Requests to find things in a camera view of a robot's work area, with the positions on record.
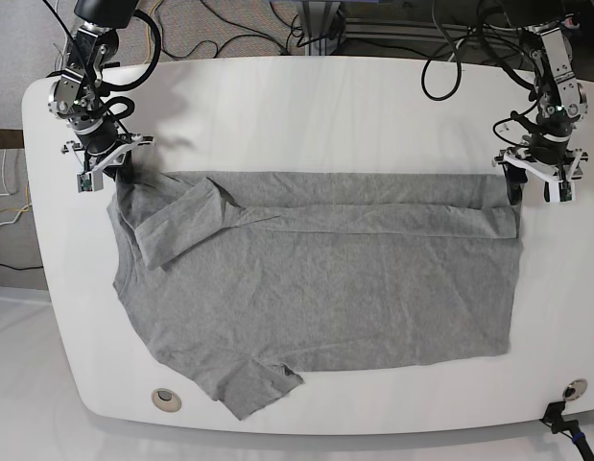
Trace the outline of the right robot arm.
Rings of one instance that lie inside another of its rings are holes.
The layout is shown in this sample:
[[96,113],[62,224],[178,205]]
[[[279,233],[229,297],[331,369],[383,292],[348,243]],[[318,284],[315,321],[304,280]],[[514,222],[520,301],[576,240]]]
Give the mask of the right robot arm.
[[[134,113],[134,101],[125,95],[143,85],[159,63],[161,33],[136,1],[79,1],[74,14],[83,21],[75,34],[67,33],[65,61],[50,90],[48,109],[67,122],[77,139],[61,151],[81,162],[77,186],[81,192],[103,188],[104,178],[115,179],[131,167],[132,151],[154,144],[148,135],[130,132],[123,120]],[[150,61],[141,76],[127,84],[105,80],[103,71],[119,47],[120,30],[132,19],[143,21],[153,36]]]

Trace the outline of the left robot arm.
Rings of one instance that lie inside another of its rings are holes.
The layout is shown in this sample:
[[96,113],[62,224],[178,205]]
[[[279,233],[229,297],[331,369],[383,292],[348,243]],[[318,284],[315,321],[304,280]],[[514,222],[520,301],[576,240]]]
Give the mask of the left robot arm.
[[[519,77],[488,41],[487,19],[498,14],[518,32],[516,49],[532,63],[535,73],[530,82]],[[526,112],[514,110],[492,127],[496,132],[500,125],[515,122],[527,132],[520,142],[503,138],[507,148],[493,158],[493,163],[503,168],[513,206],[522,200],[528,173],[544,182],[546,202],[573,201],[575,182],[582,178],[581,166],[588,160],[583,150],[569,147],[576,124],[587,113],[587,99],[573,71],[570,45],[561,29],[565,18],[561,1],[500,1],[487,9],[476,9],[469,33],[511,80],[529,91],[531,109],[537,111],[535,121]]]

